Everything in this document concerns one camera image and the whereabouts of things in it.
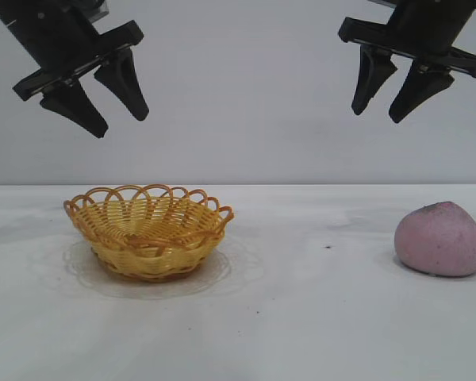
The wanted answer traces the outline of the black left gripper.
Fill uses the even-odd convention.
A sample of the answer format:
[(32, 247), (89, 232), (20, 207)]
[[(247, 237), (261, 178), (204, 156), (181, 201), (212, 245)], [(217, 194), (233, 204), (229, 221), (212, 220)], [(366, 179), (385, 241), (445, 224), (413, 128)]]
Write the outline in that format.
[(144, 34), (135, 21), (100, 34), (93, 23), (108, 13), (106, 1), (0, 1), (0, 21), (40, 67), (13, 90), (24, 101), (42, 92), (44, 109), (98, 139), (108, 125), (78, 78), (103, 62), (94, 78), (138, 121), (149, 114), (129, 48)]

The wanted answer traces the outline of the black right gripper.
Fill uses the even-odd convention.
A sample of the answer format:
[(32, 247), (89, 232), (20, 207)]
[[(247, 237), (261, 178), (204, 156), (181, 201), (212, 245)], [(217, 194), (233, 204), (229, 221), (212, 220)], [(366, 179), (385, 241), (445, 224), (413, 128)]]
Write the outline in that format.
[(414, 60), (389, 109), (399, 123), (455, 81), (450, 70), (476, 78), (476, 55), (453, 43), (476, 10), (476, 1), (396, 1), (385, 24), (344, 18), (338, 36), (360, 45), (358, 80), (351, 109), (360, 115), (396, 72), (392, 54)]

